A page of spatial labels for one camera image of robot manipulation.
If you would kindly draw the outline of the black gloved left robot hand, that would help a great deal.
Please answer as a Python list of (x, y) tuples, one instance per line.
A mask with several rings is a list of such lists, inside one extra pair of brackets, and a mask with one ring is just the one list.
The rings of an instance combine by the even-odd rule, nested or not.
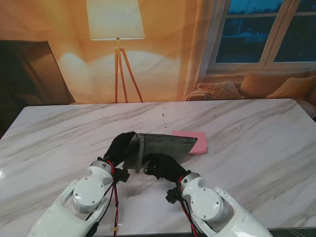
[(127, 149), (130, 141), (135, 136), (135, 132), (121, 133), (109, 146), (107, 152), (103, 156), (104, 161), (110, 161), (114, 167), (124, 162), (127, 158)]

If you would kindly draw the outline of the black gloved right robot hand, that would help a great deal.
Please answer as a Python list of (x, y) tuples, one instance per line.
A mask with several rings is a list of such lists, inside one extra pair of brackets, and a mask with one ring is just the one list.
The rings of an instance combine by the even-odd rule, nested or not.
[(164, 178), (170, 182), (178, 183), (188, 171), (185, 170), (172, 156), (159, 153), (150, 153), (143, 157), (142, 164), (148, 164), (145, 174), (153, 175), (157, 179)]

